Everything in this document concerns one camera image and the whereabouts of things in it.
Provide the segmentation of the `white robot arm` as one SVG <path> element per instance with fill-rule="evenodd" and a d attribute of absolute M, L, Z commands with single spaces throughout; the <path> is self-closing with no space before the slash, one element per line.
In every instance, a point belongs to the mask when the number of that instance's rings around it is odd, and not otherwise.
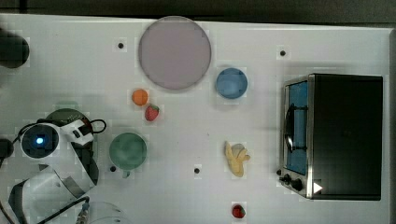
<path fill-rule="evenodd" d="M 64 126 L 35 123 L 17 140 L 39 172 L 13 187 L 8 204 L 20 224 L 39 224 L 77 200 L 98 182 L 90 144 L 93 132 L 81 120 Z"/>

